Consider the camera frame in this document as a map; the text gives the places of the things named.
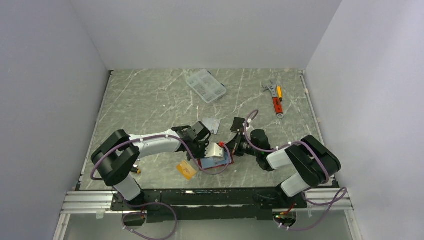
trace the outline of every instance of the paper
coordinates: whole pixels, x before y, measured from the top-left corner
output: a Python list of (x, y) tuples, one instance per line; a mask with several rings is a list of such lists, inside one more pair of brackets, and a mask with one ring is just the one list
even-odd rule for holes
[(201, 122), (207, 129), (209, 129), (211, 134), (218, 134), (218, 129), (220, 128), (221, 120), (215, 118), (203, 118)]
[(196, 170), (186, 161), (183, 160), (182, 162), (180, 162), (177, 166), (176, 169), (178, 170), (179, 173), (181, 173), (184, 178), (186, 178), (187, 180), (192, 179), (192, 177), (197, 173)]

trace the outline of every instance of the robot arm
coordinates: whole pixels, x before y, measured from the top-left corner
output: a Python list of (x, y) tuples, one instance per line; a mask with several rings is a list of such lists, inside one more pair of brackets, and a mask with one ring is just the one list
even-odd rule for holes
[(114, 187), (127, 201), (143, 203), (142, 189), (129, 175), (136, 160), (159, 153), (186, 151), (179, 140), (169, 136), (180, 138), (195, 158), (204, 158), (210, 134), (200, 121), (193, 126), (173, 127), (161, 133), (147, 135), (128, 135), (124, 130), (117, 130), (93, 153), (91, 161), (96, 165), (107, 152), (119, 144), (143, 139), (118, 148), (120, 154), (117, 151), (112, 152), (97, 167), (106, 186)]
[(265, 135), (265, 131), (261, 129), (253, 130), (251, 125), (247, 128), (246, 133), (250, 134), (250, 141), (256, 146), (256, 148), (254, 148), (246, 140), (247, 136), (243, 134), (244, 124), (244, 118), (234, 118), (231, 131), (237, 134), (233, 140), (227, 144), (228, 148), (234, 149), (233, 154), (239, 157), (244, 154), (255, 156), (256, 162), (260, 168), (268, 172), (287, 165), (294, 165), (297, 172), (276, 187), (278, 192), (284, 193), (283, 196), (289, 198), (294, 197), (326, 181), (323, 169), (305, 145), (320, 159), (329, 176), (334, 175), (341, 169), (341, 164), (334, 154), (311, 135), (297, 142), (300, 143), (300, 145), (289, 145), (286, 148), (269, 153), (258, 150), (271, 150), (271, 145), (269, 144), (268, 137)]
[[(329, 176), (341, 169), (339, 160), (311, 135), (298, 142), (301, 145), (293, 144), (273, 151), (265, 131), (253, 130), (252, 126), (249, 126), (250, 129), (247, 131), (247, 134), (250, 134), (250, 144), (243, 134), (244, 122), (244, 118), (234, 118), (231, 131), (237, 134), (233, 140), (227, 143), (228, 148), (235, 156), (241, 157), (244, 154), (255, 156), (259, 166), (269, 172), (293, 164), (297, 172), (276, 187), (277, 192), (286, 199), (309, 188), (317, 187), (326, 181), (323, 168), (311, 155), (309, 149), (320, 159)], [(127, 201), (137, 198), (143, 202), (144, 194), (140, 186), (129, 175), (136, 160), (164, 152), (185, 152), (186, 148), (181, 142), (170, 136), (180, 138), (188, 146), (195, 159), (222, 156), (222, 148), (217, 144), (213, 143), (208, 147), (210, 135), (210, 131), (200, 121), (193, 126), (173, 127), (165, 132), (148, 135), (128, 135), (124, 130), (118, 130), (94, 152), (91, 160), (96, 164), (107, 152), (119, 144), (143, 139), (119, 148), (120, 155), (113, 152), (97, 168), (105, 184), (117, 189)]]

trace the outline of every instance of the gray marble surface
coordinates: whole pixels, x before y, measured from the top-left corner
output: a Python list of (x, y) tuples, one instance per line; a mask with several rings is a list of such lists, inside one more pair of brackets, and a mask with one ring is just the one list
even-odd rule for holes
[[(187, 85), (186, 79), (200, 69), (140, 69), (115, 70), (100, 121), (94, 133), (91, 154), (114, 131), (128, 134), (160, 133), (171, 127), (193, 125), (203, 118), (221, 120), (212, 142), (228, 142), (233, 138), (230, 127), (234, 117), (245, 118), (254, 109), (259, 114), (252, 122), (255, 129), (264, 129), (272, 147), (295, 141), (306, 135), (318, 138), (317, 129), (304, 87), (295, 69), (208, 69), (227, 88), (221, 99), (206, 104)], [(261, 82), (278, 81), (283, 91), (284, 118), (278, 119), (271, 93), (263, 92)], [(292, 166), (267, 172), (259, 168), (252, 156), (234, 157), (234, 164), (219, 175), (207, 175), (200, 170), (186, 180), (176, 166), (186, 154), (161, 153), (137, 161), (140, 175), (132, 176), (144, 189), (241, 188), (274, 187), (290, 177)], [(81, 190), (107, 190), (102, 181), (92, 181), (93, 163), (87, 162)]]

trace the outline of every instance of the white enclosure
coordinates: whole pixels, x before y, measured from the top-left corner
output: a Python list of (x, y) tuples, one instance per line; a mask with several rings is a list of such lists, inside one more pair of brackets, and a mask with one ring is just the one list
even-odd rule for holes
[(71, 0), (109, 69), (305, 69), (341, 0)]
[(306, 70), (364, 239), (422, 239), (423, 9), (422, 0), (1, 1), (0, 239), (53, 237), (108, 70), (151, 68)]
[(306, 69), (364, 239), (422, 239), (424, 2), (343, 0)]

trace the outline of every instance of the adjustable wrench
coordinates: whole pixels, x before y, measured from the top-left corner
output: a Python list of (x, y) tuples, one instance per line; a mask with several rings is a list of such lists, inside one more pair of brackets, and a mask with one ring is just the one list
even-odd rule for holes
[(271, 82), (271, 85), (264, 86), (264, 84), (262, 84), (263, 91), (265, 92), (266, 90), (269, 90), (271, 92), (275, 113), (277, 113), (277, 118), (282, 119), (284, 117), (283, 106), (281, 105), (280, 99), (277, 95), (277, 83), (274, 83), (272, 80), (269, 81)]

